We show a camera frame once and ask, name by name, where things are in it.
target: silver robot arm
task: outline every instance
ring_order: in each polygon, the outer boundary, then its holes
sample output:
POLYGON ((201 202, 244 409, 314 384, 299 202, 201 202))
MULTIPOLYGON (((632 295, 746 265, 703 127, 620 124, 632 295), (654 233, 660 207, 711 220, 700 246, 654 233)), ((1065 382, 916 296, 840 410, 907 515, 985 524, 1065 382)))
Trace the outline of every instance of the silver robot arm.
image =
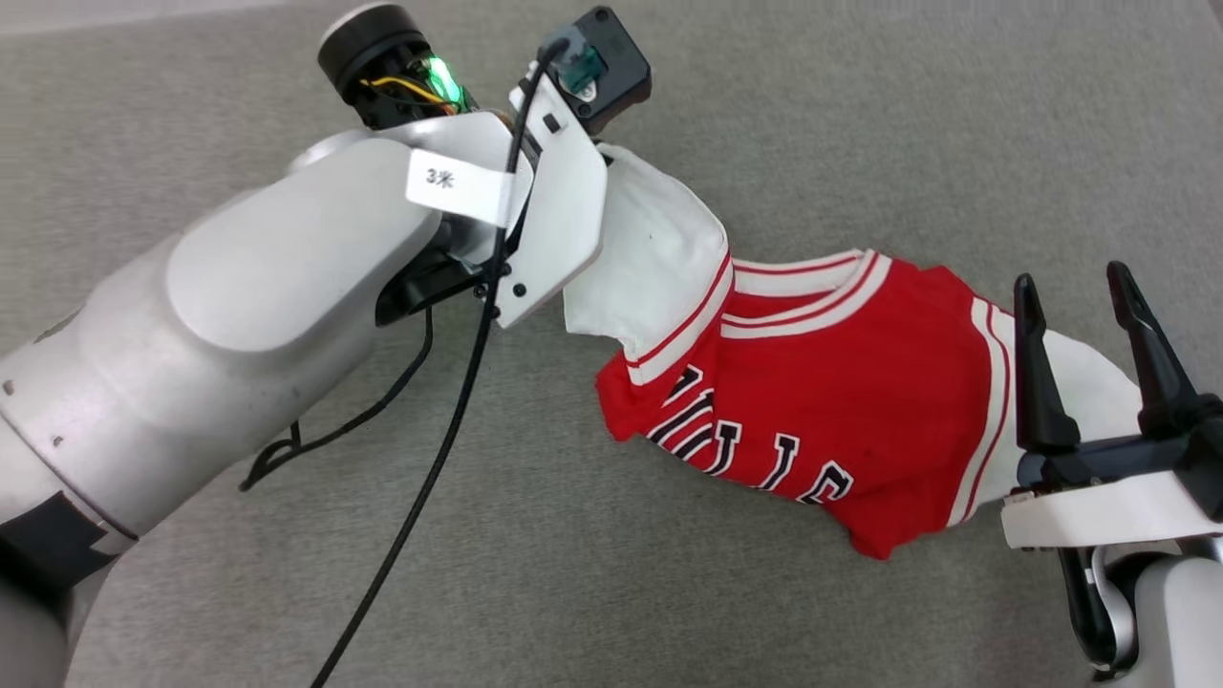
MULTIPOLYGON (((593 262, 607 165, 589 136, 648 97, 649 73, 608 9, 563 32, 576 46, 614 42, 621 54, 598 62, 612 86, 602 100, 578 100, 561 90, 574 78, 566 65, 532 64, 528 76, 547 76, 534 100, 519 88, 511 101, 526 110, 537 158, 520 153, 509 175, 511 132, 498 114, 421 116, 434 106, 405 110, 353 90, 388 68, 388 55, 415 51, 400 64, 410 68, 432 51, 397 6, 350 13, 324 37, 319 62, 373 131, 316 144, 284 178, 169 236, 0 359, 6 684, 62 683, 117 557, 333 390, 379 325, 470 292, 497 226, 516 244, 497 297, 503 326, 593 262), (412 175, 438 160, 497 183, 472 188, 451 174, 439 188, 450 196, 408 199, 412 175)), ((603 76, 591 73, 592 86, 603 76)))

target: red jersey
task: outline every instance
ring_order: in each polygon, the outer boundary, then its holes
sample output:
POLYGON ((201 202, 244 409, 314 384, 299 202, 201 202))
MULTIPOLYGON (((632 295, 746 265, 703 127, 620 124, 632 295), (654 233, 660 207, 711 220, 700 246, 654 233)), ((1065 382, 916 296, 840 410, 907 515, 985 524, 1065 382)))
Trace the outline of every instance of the red jersey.
MULTIPOLYGON (((624 343, 597 379, 616 440, 821 505, 877 558, 1015 486, 1009 314, 947 268, 874 251, 731 259, 686 187, 603 152, 604 249, 566 287, 565 314, 624 343)), ((1085 439, 1136 431, 1141 401, 1115 367, 1057 332, 1046 343, 1085 439)))

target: black cable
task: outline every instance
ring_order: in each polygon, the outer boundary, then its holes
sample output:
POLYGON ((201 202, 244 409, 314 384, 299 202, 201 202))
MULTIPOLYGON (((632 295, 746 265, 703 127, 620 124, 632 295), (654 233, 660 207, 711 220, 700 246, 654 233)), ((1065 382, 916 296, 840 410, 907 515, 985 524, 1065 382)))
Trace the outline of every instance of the black cable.
POLYGON ((391 77, 395 77, 395 78, 401 78, 401 79, 411 83, 412 86, 419 88, 421 90, 423 90, 426 93, 432 93, 432 94, 437 95, 438 98, 442 98, 442 94, 438 93, 437 89, 434 89, 428 83, 424 83, 423 81, 421 81, 418 78, 412 78, 412 77, 407 76, 407 73, 406 73, 407 70, 410 70, 413 65, 417 65, 419 62, 423 62, 423 60, 422 59, 412 60, 411 62, 408 62, 407 65, 404 66, 404 72, 405 73, 391 73, 391 75, 386 75, 386 76, 391 76, 391 77))
POLYGON ((390 93, 386 93, 385 90, 378 90, 374 87, 371 87, 371 88, 378 95, 382 95, 383 98, 390 100, 391 103, 399 103, 400 105, 413 105, 416 108, 440 108, 443 105, 450 105, 451 108, 460 108, 460 106, 462 106, 462 103, 460 103, 457 100, 438 100, 435 103, 433 100, 408 100, 406 98, 400 98, 397 95, 391 95, 390 93))
POLYGON ((340 428, 333 430, 331 433, 324 435, 323 437, 319 437, 318 440, 314 440, 313 442, 306 445, 302 445, 301 425, 298 425, 297 422, 294 422, 294 424, 289 428, 291 437, 289 440, 278 440, 272 445, 268 445, 262 452, 259 452, 259 456, 256 457, 254 463, 251 464, 251 473, 247 474, 246 480, 243 480, 242 484, 237 486, 237 489, 241 490, 242 492, 246 492, 251 488, 254 488, 256 483, 259 483, 260 480, 267 478, 268 474, 276 470, 278 468, 287 464, 289 462, 296 459, 302 455, 313 452, 319 447, 325 447, 327 445, 330 445, 331 442, 339 440, 340 437, 344 437, 345 435, 361 428, 362 425, 368 423, 369 419, 380 414, 383 409, 390 406, 390 403, 395 401, 395 397, 399 397, 399 393, 402 392, 405 387, 407 387, 408 381, 412 380, 412 376, 416 375, 416 371, 419 370, 421 367, 424 364, 424 359, 428 358, 429 351, 432 348, 433 348, 433 308, 424 308, 424 341, 421 342, 421 351, 417 352, 416 358, 412 359, 412 363, 408 364, 406 369, 404 369, 404 373, 401 373, 399 379, 395 380, 395 384, 390 386, 390 390, 388 390, 386 393, 383 395, 382 400, 379 400, 374 406, 369 407, 368 409, 353 417, 352 420, 350 420, 349 423, 341 425, 340 428), (287 452, 276 457, 278 452, 286 448, 289 450, 287 452))
MULTIPOLYGON (((543 78, 543 73, 547 66, 556 59, 561 50, 569 46, 567 40, 558 40, 548 46, 547 50, 541 50, 539 53, 539 65, 536 67, 533 75, 531 75, 531 81, 527 82, 526 88, 522 89, 522 109, 519 112, 519 121, 514 126, 514 136, 510 138, 510 155, 505 161, 505 171, 514 174, 519 169, 519 153, 522 149, 522 137, 526 131, 527 114, 531 110, 531 101, 534 100, 536 90, 539 88, 539 81, 543 78)), ((364 598, 361 599, 361 604, 357 605, 357 611, 353 612, 352 618, 349 621, 349 626, 345 627, 344 633, 340 634, 340 639, 335 643, 335 648, 331 649, 331 654, 323 662, 323 668, 318 671, 318 676, 314 677, 314 682, 311 683, 312 688, 322 688, 327 679, 330 678, 331 672, 335 671, 335 666, 340 664, 340 657, 344 656, 344 651, 349 649, 349 643, 352 642, 352 637, 356 635, 357 628, 361 627, 361 622, 364 621, 366 615, 369 612, 369 607, 373 606, 374 599, 378 596, 378 591, 382 590, 383 583, 386 582, 386 577, 390 574, 391 567, 395 566, 395 560, 399 558, 399 554, 404 550, 404 545, 407 543, 407 536, 412 534, 412 528, 416 527, 417 519, 421 517, 421 511, 424 510, 424 502, 428 501, 429 494, 433 492, 433 486, 438 481, 438 477, 442 475, 442 468, 446 463, 446 457, 450 456, 450 448, 455 444, 455 439, 459 437, 459 428, 462 425, 462 417, 467 412, 467 403, 471 401, 471 392, 476 386, 476 376, 479 374, 479 362, 484 357, 484 346, 488 342, 488 331, 492 328, 493 320, 497 319, 497 287, 501 279, 501 269, 505 265, 505 227, 500 226, 497 229, 495 240, 493 242, 493 258, 489 260, 488 269, 484 271, 487 275, 488 295, 484 297, 484 308, 479 315, 479 326, 476 329, 476 342, 472 346, 471 359, 467 362, 467 373, 464 376, 462 389, 459 391, 459 401, 455 403, 455 413, 450 418, 450 428, 446 429, 446 436, 442 441, 442 447, 438 448, 438 456, 433 459, 433 466, 429 467, 428 475, 424 477, 424 484, 421 485, 421 491, 416 494, 416 500, 412 502, 412 508, 407 512, 407 518, 404 519, 404 524, 399 529, 399 534, 395 535, 395 541, 391 543, 390 550, 383 558, 383 563, 378 567, 378 573, 374 574, 373 582, 366 590, 364 598)))

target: red stripe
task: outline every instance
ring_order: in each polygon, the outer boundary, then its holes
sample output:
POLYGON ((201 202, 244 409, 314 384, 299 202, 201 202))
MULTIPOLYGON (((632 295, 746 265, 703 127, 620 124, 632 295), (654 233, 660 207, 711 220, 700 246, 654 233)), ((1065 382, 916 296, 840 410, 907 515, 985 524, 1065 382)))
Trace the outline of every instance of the red stripe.
POLYGON ((667 348, 668 343, 674 341, 675 337, 679 336, 681 331, 684 331, 685 329, 687 329, 690 324, 692 324, 692 320, 695 320, 701 313, 704 312, 704 307, 709 303, 709 298, 713 297, 713 292, 718 290, 718 284, 722 282, 722 275, 726 273, 726 268, 729 265, 730 265, 730 252, 728 251, 726 255, 722 259, 722 266, 718 268, 718 276, 713 277, 713 285, 709 286, 709 291, 704 293, 704 299, 701 301, 701 304, 697 306, 695 310, 692 310, 692 314, 690 314, 687 319, 684 320, 682 324, 673 329, 671 334, 667 339, 663 339, 663 342, 659 343, 658 347, 651 349, 648 353, 646 353, 645 357, 641 357, 636 362, 629 362, 627 359, 625 359, 629 368, 631 369, 641 368, 641 364, 645 364, 649 359, 657 357, 659 353, 662 353, 663 349, 667 348))
POLYGON ((739 263, 735 263, 735 270, 736 271, 747 271, 747 273, 752 273, 752 274, 802 274, 802 273, 808 273, 808 271, 819 271, 819 270, 826 270, 826 269, 832 269, 832 268, 839 268, 840 265, 854 263, 854 262, 857 262, 860 259, 861 259, 861 255, 849 255, 848 258, 840 258, 840 259, 838 259, 835 262, 832 262, 832 263, 828 263, 826 265, 810 265, 810 266, 805 266, 805 268, 785 268, 785 266, 781 266, 781 265, 757 268, 757 266, 746 266, 746 265, 741 265, 739 263))
POLYGON ((994 433, 993 442, 989 444, 989 451, 986 452, 986 461, 981 462, 981 468, 977 469, 977 478, 972 481, 972 492, 969 495, 969 506, 964 511, 964 518, 960 519, 960 523, 964 523, 969 518, 969 514, 972 513, 972 507, 977 501, 977 486, 981 485, 981 477, 985 475, 986 467, 989 466, 989 459, 993 458, 993 452, 998 448, 998 441, 1002 440, 1002 430, 1007 428, 1007 412, 1010 409, 1010 356, 1007 354, 1007 347, 993 330, 993 313, 997 309, 998 306, 991 303, 986 317, 989 318, 989 336, 993 336, 998 346, 1002 347, 1002 365, 1007 373, 1004 378, 1005 382, 1002 386, 1002 419, 998 420, 998 430, 994 433))
POLYGON ((835 308, 837 306, 844 303, 850 296, 852 296, 854 293, 856 293, 857 290, 861 288, 863 284, 866 284, 866 277, 871 274, 872 270, 874 270, 874 265, 878 262, 879 262, 879 254, 878 253, 876 253, 874 255, 871 255, 871 264, 868 264, 866 266, 866 269, 862 270, 862 273, 859 275, 857 281, 854 284, 852 287, 850 287, 849 291, 846 291, 846 292, 841 293, 840 296, 838 296, 837 299, 833 301, 832 303, 828 303, 827 306, 819 307, 819 308, 817 308, 817 309, 815 309, 815 310, 812 310, 810 313, 802 313, 801 315, 794 315, 793 318, 779 319, 779 320, 769 320, 769 321, 747 321, 747 323, 745 323, 745 321, 726 320, 726 324, 730 324, 730 325, 734 325, 734 326, 747 328, 747 329, 750 329, 750 328, 757 328, 757 326, 773 326, 773 325, 778 325, 778 324, 790 324, 790 323, 795 323, 795 321, 802 321, 805 319, 811 319, 813 317, 817 317, 817 315, 821 315, 823 313, 827 313, 828 310, 830 310, 830 309, 835 308))

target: label sticker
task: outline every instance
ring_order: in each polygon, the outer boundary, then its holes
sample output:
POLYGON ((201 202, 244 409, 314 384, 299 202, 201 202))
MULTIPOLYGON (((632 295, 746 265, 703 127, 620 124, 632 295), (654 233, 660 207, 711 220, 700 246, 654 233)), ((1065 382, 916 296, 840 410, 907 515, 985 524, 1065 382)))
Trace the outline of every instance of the label sticker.
POLYGON ((407 199, 498 226, 509 213, 510 175, 422 150, 407 164, 407 199))

